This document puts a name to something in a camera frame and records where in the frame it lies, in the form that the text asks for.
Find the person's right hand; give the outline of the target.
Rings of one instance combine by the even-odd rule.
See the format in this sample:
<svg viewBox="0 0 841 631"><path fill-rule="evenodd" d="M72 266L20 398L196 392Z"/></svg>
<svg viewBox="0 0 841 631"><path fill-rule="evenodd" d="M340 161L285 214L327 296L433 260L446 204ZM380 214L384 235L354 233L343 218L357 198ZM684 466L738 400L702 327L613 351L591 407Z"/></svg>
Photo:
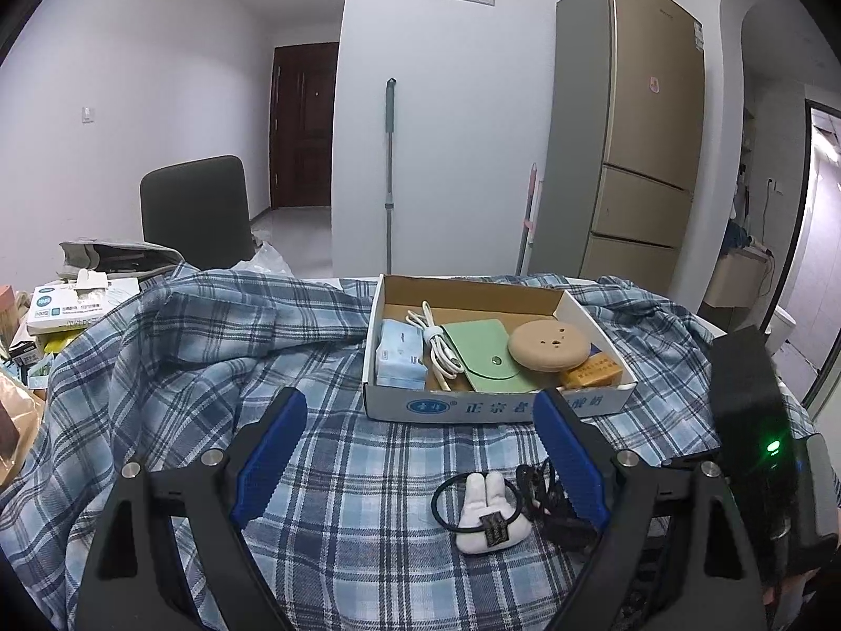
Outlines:
<svg viewBox="0 0 841 631"><path fill-rule="evenodd" d="M839 629L839 560L764 591L769 629Z"/></svg>

